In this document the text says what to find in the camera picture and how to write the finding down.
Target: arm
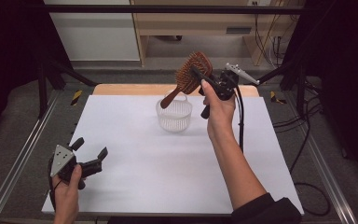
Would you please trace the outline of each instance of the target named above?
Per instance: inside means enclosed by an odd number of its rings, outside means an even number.
[[[77,185],[81,178],[81,173],[81,166],[77,165],[72,172],[69,186],[62,183],[57,175],[53,177],[53,186],[56,187],[54,190],[56,202],[54,224],[71,224],[75,222],[79,210]]]
[[[206,96],[204,103],[211,106],[208,135],[225,178],[232,207],[237,209],[267,192],[235,140],[232,131],[234,97],[221,101],[208,82],[202,80],[201,84]]]

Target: basket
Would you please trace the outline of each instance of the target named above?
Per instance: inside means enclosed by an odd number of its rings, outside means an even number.
[[[160,106],[162,100],[157,102],[156,111],[158,123],[165,131],[179,133],[184,131],[190,124],[193,105],[187,100],[187,96],[184,96],[185,100],[173,99],[170,105],[165,109]]]

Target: wooden brush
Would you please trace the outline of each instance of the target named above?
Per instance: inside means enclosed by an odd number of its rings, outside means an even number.
[[[197,67],[206,77],[209,77],[213,70],[211,62],[204,53],[191,53],[183,66],[176,71],[176,89],[161,101],[161,108],[167,108],[179,92],[190,94],[200,85],[200,81],[191,74],[191,66]]]

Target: person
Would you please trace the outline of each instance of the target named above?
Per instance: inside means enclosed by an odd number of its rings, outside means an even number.
[[[233,212],[231,220],[238,224],[286,223],[301,221],[301,215],[287,198],[275,202],[255,176],[235,140],[232,120],[235,110],[234,96],[221,101],[212,86],[201,81],[205,94],[204,104],[210,106],[207,132],[213,145],[220,169],[225,179]],[[54,224],[73,223],[78,212],[77,184],[81,177],[78,165],[69,186],[60,185],[60,179],[53,177],[56,199]]]

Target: brush bristles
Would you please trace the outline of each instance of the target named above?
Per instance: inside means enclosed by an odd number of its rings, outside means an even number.
[[[182,68],[176,71],[177,87],[184,94],[190,94],[200,85],[200,82],[191,74],[192,66],[197,67],[206,77],[210,76],[213,70],[211,63],[203,53],[191,53]]]

